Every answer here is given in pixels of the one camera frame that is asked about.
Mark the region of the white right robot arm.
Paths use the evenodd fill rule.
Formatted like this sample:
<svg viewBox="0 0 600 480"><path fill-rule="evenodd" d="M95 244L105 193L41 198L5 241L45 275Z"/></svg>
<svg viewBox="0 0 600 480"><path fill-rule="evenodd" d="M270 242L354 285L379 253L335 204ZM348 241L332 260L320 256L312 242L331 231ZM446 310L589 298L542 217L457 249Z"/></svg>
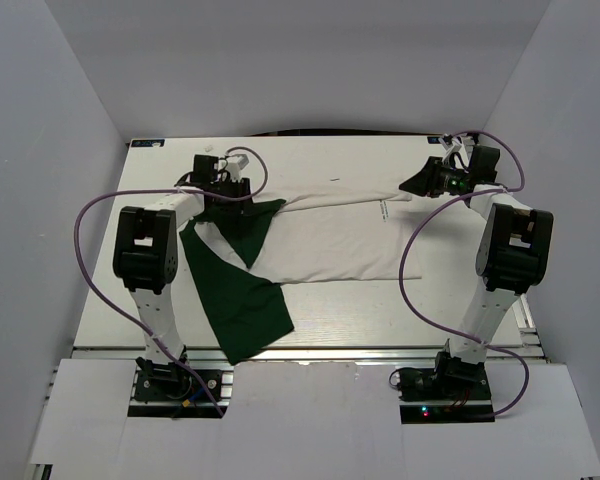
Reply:
<svg viewBox="0 0 600 480"><path fill-rule="evenodd" d="M469 163L456 159L452 147L443 157L431 156L399 189L419 197L449 194L485 221L475 260L474 296L457 333L436 357L433 390L452 399L479 381L487 345L517 299L544 278L553 230L553 214L518 202L496 184L500 150L475 146Z"/></svg>

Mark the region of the white green-sleeved t-shirt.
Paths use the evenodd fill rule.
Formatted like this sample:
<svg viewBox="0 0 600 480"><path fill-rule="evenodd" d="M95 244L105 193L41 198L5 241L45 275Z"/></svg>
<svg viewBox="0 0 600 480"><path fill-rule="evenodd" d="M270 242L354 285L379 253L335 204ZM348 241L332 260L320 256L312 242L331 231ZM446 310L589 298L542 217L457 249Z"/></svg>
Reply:
<svg viewBox="0 0 600 480"><path fill-rule="evenodd" d="M229 362L293 332L286 285L420 278L417 259L397 266L412 200L391 188L298 187L265 193L243 212L214 205L192 217L180 242Z"/></svg>

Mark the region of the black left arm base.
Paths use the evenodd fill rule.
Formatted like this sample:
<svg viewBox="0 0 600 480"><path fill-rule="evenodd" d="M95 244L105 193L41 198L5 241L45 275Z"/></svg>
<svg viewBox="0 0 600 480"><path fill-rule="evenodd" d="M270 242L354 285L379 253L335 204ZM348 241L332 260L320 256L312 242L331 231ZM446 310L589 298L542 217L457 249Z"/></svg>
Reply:
<svg viewBox="0 0 600 480"><path fill-rule="evenodd" d="M127 410L130 418L219 419L227 410L232 373L197 369L197 377L175 363L138 357Z"/></svg>

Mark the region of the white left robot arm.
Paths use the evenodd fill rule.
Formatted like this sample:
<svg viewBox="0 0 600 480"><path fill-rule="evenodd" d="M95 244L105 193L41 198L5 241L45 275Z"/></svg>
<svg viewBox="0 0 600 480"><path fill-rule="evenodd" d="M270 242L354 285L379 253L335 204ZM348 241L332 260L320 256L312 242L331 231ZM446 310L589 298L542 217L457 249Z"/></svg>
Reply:
<svg viewBox="0 0 600 480"><path fill-rule="evenodd" d="M178 230L213 207L241 214L252 203L250 181L242 176L245 154L196 155L193 168L176 183L176 191L145 206L126 206L119 214L113 270L129 291L145 334L145 354L136 360L151 385L179 399L192 375L178 362L186 348L178 332L171 283L178 270Z"/></svg>

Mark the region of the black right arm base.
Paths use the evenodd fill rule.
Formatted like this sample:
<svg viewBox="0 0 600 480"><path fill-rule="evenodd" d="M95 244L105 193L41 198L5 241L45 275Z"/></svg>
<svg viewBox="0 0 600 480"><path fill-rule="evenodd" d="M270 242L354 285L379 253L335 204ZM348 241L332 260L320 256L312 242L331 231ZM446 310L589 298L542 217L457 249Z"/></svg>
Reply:
<svg viewBox="0 0 600 480"><path fill-rule="evenodd" d="M433 368L394 370L389 386L399 396L403 425L469 424L495 421L486 374L476 382L443 378Z"/></svg>

